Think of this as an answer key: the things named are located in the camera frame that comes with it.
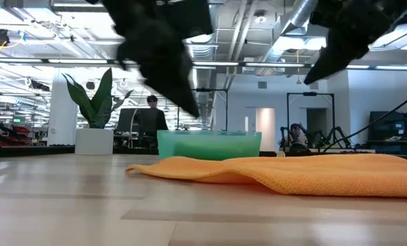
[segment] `green plastic bin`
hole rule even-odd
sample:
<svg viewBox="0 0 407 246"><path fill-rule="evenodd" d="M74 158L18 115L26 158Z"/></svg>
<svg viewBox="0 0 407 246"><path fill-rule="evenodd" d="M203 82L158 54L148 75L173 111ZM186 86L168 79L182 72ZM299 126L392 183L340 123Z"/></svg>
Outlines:
<svg viewBox="0 0 407 246"><path fill-rule="evenodd" d="M261 133L219 131L158 131L161 159L185 156L222 161L259 156Z"/></svg>

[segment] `table surface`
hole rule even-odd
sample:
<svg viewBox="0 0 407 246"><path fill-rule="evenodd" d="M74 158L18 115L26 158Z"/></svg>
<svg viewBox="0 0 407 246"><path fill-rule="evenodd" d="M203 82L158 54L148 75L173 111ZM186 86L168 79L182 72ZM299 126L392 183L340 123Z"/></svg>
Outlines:
<svg viewBox="0 0 407 246"><path fill-rule="evenodd" d="M405 199L284 196L124 173L156 159L0 159L0 245L407 246Z"/></svg>

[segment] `white planter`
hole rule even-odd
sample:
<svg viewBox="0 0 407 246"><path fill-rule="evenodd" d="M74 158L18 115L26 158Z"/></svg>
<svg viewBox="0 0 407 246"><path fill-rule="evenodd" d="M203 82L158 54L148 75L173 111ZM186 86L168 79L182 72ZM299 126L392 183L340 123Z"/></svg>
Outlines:
<svg viewBox="0 0 407 246"><path fill-rule="evenodd" d="M105 129L78 129L74 152L81 155L113 154L114 132Z"/></svg>

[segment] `orange cloth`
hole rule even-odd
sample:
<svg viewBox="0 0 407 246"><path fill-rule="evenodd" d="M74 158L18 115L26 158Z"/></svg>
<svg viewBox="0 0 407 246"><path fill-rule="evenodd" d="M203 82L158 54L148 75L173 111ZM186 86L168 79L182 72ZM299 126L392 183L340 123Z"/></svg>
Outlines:
<svg viewBox="0 0 407 246"><path fill-rule="evenodd" d="M226 184L263 184L286 195L407 197L407 160L385 154L253 157L201 161L185 157L132 165L161 178Z"/></svg>

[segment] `green plant leaf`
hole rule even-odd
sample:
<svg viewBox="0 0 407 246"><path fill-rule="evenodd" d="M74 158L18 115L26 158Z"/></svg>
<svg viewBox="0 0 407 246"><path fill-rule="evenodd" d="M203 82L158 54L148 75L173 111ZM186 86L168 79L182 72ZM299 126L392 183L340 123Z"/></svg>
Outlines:
<svg viewBox="0 0 407 246"><path fill-rule="evenodd" d="M97 113L102 107L103 101L107 98L111 98L111 89L113 88L113 69L108 69L102 76L100 80L99 88L97 89L96 94L94 94L91 104L93 110Z"/></svg>
<svg viewBox="0 0 407 246"><path fill-rule="evenodd" d="M73 102L75 102L79 106L83 117L87 119L88 122L92 121L96 116L96 113L94 112L92 105L89 102L87 92L69 74L62 75L67 81L68 93L70 94Z"/></svg>
<svg viewBox="0 0 407 246"><path fill-rule="evenodd" d="M89 127L103 129L111 118L112 106L113 101L111 100L111 98L103 100L103 103L100 106L99 112L96 114L96 117L91 122L88 122Z"/></svg>
<svg viewBox="0 0 407 246"><path fill-rule="evenodd" d="M123 103L124 103L124 101L125 101L126 99L128 99L129 96L130 96L130 94L133 93L133 92L134 92L134 90L130 90L128 93L126 93L126 95L124 95L123 100L120 100L120 101L118 101L116 104L114 104L113 109L112 109L111 111L114 111L114 110L118 109L120 106L122 106Z"/></svg>

